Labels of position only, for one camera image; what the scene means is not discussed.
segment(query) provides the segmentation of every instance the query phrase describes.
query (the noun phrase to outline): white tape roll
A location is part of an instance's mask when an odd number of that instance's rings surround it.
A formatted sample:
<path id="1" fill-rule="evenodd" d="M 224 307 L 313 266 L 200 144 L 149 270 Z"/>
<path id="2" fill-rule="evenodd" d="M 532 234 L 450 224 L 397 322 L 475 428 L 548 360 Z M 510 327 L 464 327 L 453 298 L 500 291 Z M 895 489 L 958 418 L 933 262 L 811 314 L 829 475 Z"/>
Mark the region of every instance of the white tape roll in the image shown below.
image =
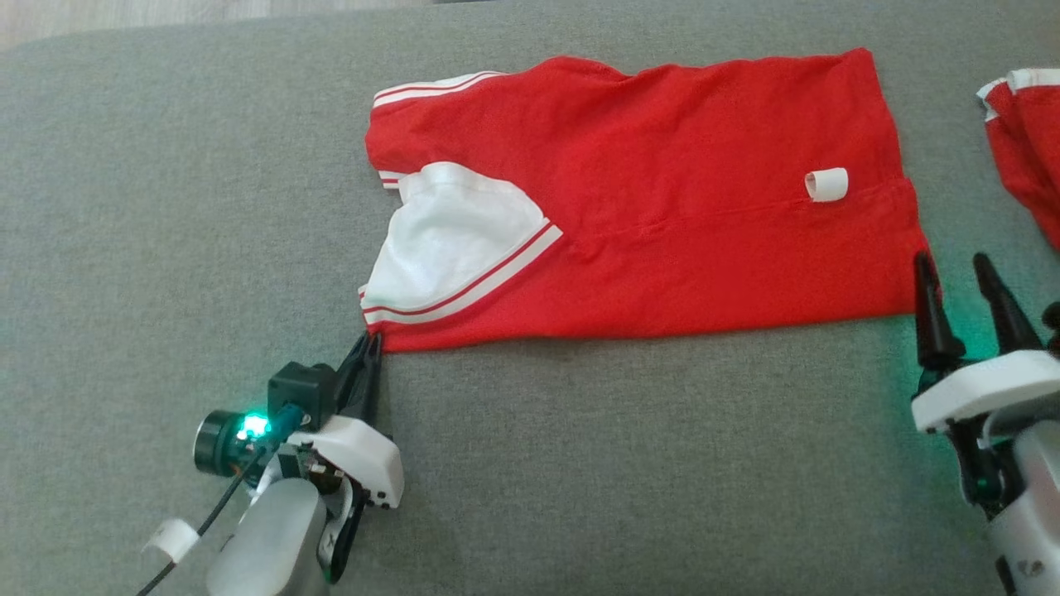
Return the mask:
<path id="1" fill-rule="evenodd" d="M 195 528 L 188 525 L 183 520 L 166 520 L 158 526 L 155 534 L 151 537 L 147 544 L 140 549 L 141 553 L 148 546 L 155 546 L 162 553 L 170 556 L 174 563 L 179 563 L 184 555 L 198 542 L 199 534 Z"/>
<path id="2" fill-rule="evenodd" d="M 846 168 L 817 170 L 806 175 L 806 192 L 814 203 L 831 203 L 847 196 L 849 183 Z"/>

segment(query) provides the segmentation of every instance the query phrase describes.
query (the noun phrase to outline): camera lens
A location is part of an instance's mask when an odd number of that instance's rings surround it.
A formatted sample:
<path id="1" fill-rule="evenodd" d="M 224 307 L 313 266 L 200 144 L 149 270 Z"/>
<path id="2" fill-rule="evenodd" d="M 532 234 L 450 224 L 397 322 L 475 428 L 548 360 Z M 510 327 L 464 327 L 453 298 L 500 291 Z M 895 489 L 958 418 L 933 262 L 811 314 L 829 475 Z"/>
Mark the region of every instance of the camera lens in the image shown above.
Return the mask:
<path id="1" fill-rule="evenodd" d="M 199 472 L 214 474 L 217 476 L 232 476 L 235 471 L 228 462 L 229 445 L 232 444 L 233 436 L 242 414 L 215 409 L 211 411 L 195 433 L 195 448 L 193 457 L 195 468 Z"/>

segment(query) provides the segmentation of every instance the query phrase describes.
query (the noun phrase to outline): red t-shirt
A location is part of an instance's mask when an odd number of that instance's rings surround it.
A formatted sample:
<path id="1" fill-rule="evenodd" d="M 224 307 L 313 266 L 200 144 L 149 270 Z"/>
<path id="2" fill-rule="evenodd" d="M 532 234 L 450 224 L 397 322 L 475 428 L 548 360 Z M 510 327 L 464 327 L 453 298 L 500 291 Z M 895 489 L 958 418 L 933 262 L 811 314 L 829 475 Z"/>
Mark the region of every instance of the red t-shirt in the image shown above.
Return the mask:
<path id="1" fill-rule="evenodd" d="M 626 75 L 556 57 L 375 95 L 388 351 L 909 313 L 926 248 L 871 54 Z M 843 168 L 846 196 L 810 198 Z"/>
<path id="2" fill-rule="evenodd" d="M 1060 68 L 1013 70 L 978 95 L 1002 183 L 1060 250 Z"/>

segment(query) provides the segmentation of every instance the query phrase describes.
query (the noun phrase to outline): gray couch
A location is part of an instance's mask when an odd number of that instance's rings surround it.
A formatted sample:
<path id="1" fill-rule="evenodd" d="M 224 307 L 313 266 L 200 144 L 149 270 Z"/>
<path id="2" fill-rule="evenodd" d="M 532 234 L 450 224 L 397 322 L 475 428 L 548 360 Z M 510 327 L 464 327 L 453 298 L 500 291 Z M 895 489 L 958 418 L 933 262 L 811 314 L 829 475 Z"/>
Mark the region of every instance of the gray couch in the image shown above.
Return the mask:
<path id="1" fill-rule="evenodd" d="M 1019 5 L 1020 10 L 1010 10 Z M 634 72 L 876 53 L 954 325 L 994 349 L 986 250 L 1028 311 L 1060 259 L 1002 189 L 973 93 L 1056 59 L 1050 0 L 493 2 L 93 33 L 0 60 L 0 592 L 131 594 L 210 409 L 336 363 L 399 201 L 375 90 L 554 54 Z M 335 594 L 971 595 L 1001 590 L 952 454 L 918 435 L 909 317 L 388 357 L 407 477 Z M 237 496 L 158 594 L 200 594 Z"/>

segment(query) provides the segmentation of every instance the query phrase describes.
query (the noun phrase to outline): red cloth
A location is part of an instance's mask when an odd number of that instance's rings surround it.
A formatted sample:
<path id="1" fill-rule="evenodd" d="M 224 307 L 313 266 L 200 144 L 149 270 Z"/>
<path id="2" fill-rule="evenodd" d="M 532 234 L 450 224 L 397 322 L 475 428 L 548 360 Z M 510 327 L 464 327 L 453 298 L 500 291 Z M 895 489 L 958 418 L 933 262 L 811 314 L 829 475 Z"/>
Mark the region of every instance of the red cloth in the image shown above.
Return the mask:
<path id="1" fill-rule="evenodd" d="M 1024 69 L 979 90 L 1002 183 L 1060 250 L 1060 69 Z"/>
<path id="2" fill-rule="evenodd" d="M 381 256 L 363 306 L 388 351 L 914 310 L 912 263 L 926 242 L 864 49 L 632 76 L 558 57 L 518 74 L 399 86 L 376 95 L 366 144 L 384 185 L 401 188 L 402 209 L 422 200 L 414 173 L 455 162 L 512 182 L 563 233 L 496 288 L 432 320 L 416 313 L 464 300 L 482 277 L 403 309 L 373 291 Z M 849 191 L 814 203 L 803 177 L 830 168 L 847 170 Z M 399 236 L 401 212 L 384 251 L 432 242 L 426 228 Z"/>

